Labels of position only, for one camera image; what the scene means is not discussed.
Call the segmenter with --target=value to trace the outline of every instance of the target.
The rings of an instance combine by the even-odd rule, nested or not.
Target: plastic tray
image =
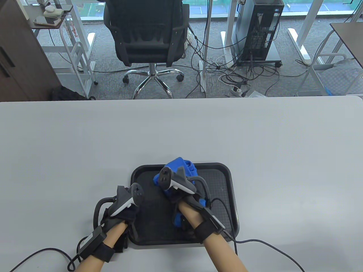
[[[154,185],[153,177],[160,172],[164,165],[142,165],[134,170],[131,184],[139,183],[145,192],[145,200],[130,231],[130,240],[139,246],[188,244],[197,243],[193,233],[187,233],[176,228],[172,223],[174,205],[165,197],[162,190]],[[209,187],[211,198],[220,198],[224,201],[232,216],[235,235],[239,231],[236,202],[234,199],[231,172],[220,163],[195,164],[198,175],[202,176]],[[232,228],[228,215],[220,201],[213,202],[212,211],[219,221],[231,233]]]

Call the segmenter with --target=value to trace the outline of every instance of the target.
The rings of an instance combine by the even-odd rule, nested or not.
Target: black bag
[[[90,96],[89,99],[80,95],[77,92],[73,92],[66,87],[60,87],[52,91],[51,101],[73,101],[73,100],[96,100],[94,96]]]

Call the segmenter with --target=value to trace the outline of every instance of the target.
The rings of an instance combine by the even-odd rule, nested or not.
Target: tabletop
[[[29,16],[28,23],[29,23],[31,29],[59,29],[61,27],[61,24],[63,23],[65,17],[72,10],[73,5],[59,5],[58,7],[56,7],[56,8],[61,8],[64,10],[63,15],[60,17],[61,22],[59,24],[57,24],[56,26],[39,25],[39,24],[34,23],[34,20],[38,16],[44,16],[44,14],[43,14],[45,11],[44,7],[42,7],[40,5],[25,5],[23,7]]]
[[[330,25],[363,68],[363,22],[331,23]]]
[[[74,256],[96,203],[135,168],[176,157],[232,174],[237,239],[262,239],[306,271],[363,270],[363,104],[355,96],[0,103],[0,263],[44,247]],[[250,272],[299,271],[257,243]],[[65,271],[42,252],[16,272]],[[215,271],[205,249],[135,245],[103,272]]]

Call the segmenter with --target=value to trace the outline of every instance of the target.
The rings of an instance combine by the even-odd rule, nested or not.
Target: computer tower
[[[266,60],[284,6],[282,0],[246,0],[239,5],[231,48],[237,65]]]

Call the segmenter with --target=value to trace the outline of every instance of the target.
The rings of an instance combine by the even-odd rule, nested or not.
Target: cabinet door
[[[51,89],[60,86],[16,0],[7,0],[0,10],[0,54],[30,100],[48,100]]]
[[[0,59],[0,102],[29,101]]]

